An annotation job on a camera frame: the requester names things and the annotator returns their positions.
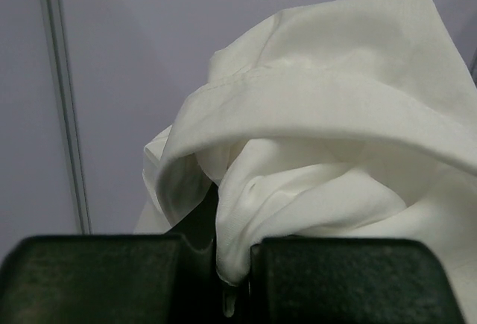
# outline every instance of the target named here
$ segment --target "white garment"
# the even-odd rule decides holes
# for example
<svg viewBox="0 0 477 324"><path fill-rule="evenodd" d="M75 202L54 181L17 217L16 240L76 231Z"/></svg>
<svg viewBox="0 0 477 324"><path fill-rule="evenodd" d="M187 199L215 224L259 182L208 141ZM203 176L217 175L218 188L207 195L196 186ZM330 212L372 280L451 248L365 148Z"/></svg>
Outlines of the white garment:
<svg viewBox="0 0 477 324"><path fill-rule="evenodd" d="M219 184L230 284L265 236L413 238L477 323L477 91L432 0L279 12L214 54L145 154L171 225Z"/></svg>

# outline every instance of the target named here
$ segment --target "crumpled cloth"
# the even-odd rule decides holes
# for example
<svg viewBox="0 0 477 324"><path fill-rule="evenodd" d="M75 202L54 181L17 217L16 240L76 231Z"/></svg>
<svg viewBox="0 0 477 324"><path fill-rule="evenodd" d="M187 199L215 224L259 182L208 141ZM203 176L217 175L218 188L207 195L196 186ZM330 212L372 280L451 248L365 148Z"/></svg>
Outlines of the crumpled cloth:
<svg viewBox="0 0 477 324"><path fill-rule="evenodd" d="M208 83L145 148L168 226L218 184L231 285L264 237L410 238L441 260L469 323L476 176L477 91L432 0L280 11L214 54Z"/></svg>

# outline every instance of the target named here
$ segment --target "white cloth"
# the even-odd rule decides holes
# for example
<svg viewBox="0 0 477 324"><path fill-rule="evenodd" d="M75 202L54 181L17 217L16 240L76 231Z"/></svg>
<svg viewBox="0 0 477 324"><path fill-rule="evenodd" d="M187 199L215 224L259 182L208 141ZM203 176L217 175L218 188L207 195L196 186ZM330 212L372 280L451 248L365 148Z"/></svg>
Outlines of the white cloth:
<svg viewBox="0 0 477 324"><path fill-rule="evenodd" d="M477 91L432 0L279 12L214 54L145 153L171 225L219 184L230 284L265 236L413 238L477 323Z"/></svg>

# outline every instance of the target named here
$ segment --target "white fabric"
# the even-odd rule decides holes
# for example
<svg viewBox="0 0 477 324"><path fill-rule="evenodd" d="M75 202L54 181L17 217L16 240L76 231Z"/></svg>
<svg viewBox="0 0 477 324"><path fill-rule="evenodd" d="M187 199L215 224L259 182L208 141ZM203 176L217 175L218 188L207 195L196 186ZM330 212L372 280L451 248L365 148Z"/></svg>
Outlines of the white fabric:
<svg viewBox="0 0 477 324"><path fill-rule="evenodd" d="M279 12L213 56L145 153L171 225L219 184L230 284L265 236L413 238L477 323L477 91L432 0Z"/></svg>

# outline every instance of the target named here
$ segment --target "gray wall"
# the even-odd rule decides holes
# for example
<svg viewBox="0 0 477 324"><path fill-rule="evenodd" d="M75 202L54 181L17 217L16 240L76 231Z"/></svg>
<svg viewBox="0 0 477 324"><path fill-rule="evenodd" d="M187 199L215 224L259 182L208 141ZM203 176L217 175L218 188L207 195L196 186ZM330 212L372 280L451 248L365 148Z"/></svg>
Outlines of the gray wall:
<svg viewBox="0 0 477 324"><path fill-rule="evenodd" d="M142 147L202 86L212 53L285 7L330 0L63 0L86 194L96 232L129 232L143 206ZM477 0L435 0L462 56Z"/></svg>
<svg viewBox="0 0 477 324"><path fill-rule="evenodd" d="M0 0L0 260L20 239L77 233L40 0Z"/></svg>

